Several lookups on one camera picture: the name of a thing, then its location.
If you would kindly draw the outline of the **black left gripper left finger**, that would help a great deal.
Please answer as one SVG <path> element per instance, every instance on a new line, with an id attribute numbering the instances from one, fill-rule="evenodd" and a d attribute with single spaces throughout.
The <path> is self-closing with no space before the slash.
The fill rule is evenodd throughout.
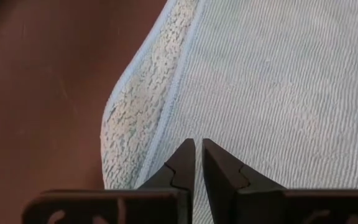
<path id="1" fill-rule="evenodd" d="M 42 192 L 22 224 L 192 224 L 195 158 L 195 143 L 186 139 L 137 189 Z"/>

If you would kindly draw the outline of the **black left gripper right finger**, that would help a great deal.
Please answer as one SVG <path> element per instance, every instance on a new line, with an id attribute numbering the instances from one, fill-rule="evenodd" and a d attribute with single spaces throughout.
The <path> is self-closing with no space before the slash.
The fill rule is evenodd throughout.
<path id="1" fill-rule="evenodd" d="M 358 189 L 286 189 L 210 139 L 203 170 L 214 224 L 358 224 Z"/>

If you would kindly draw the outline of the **teal microfiber towel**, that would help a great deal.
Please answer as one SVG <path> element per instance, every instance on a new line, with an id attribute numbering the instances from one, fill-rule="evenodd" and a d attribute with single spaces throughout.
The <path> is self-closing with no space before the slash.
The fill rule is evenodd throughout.
<path id="1" fill-rule="evenodd" d="M 104 110 L 105 188 L 186 139 L 194 224 L 214 224 L 204 139 L 286 189 L 358 189 L 358 0 L 168 0 Z"/>

